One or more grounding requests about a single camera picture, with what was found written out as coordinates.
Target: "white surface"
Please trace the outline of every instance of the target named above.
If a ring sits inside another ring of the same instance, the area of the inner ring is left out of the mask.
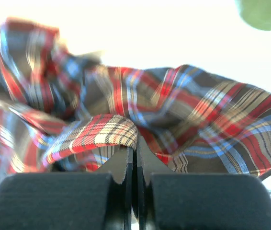
[[[271,32],[246,25],[233,0],[136,2],[11,0],[0,3],[0,23],[16,16],[58,26],[72,53],[101,50],[107,65],[193,64],[271,92]],[[271,178],[264,183],[271,189]]]

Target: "green object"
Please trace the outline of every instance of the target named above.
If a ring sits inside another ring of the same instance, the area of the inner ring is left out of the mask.
[[[271,0],[236,0],[242,19],[252,27],[271,30]]]

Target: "plaid scarf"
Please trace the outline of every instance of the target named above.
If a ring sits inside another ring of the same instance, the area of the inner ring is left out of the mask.
[[[271,170],[271,93],[190,65],[108,67],[76,57],[58,29],[0,27],[0,181],[9,174],[94,171],[138,131],[178,173]]]

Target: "white background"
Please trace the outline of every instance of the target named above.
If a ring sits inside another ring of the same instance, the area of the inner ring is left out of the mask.
[[[0,2],[0,24],[8,16],[57,26],[71,53],[100,51],[106,65],[192,64],[271,92],[271,31],[245,24],[234,0]]]

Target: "blurry fabric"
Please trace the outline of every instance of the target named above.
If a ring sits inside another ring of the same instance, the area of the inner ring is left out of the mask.
[[[94,171],[139,133],[178,173],[271,170],[271,93],[194,66],[133,69],[74,56],[59,30],[0,27],[0,181]]]
[[[271,30],[271,0],[236,0],[242,19],[252,27]]]

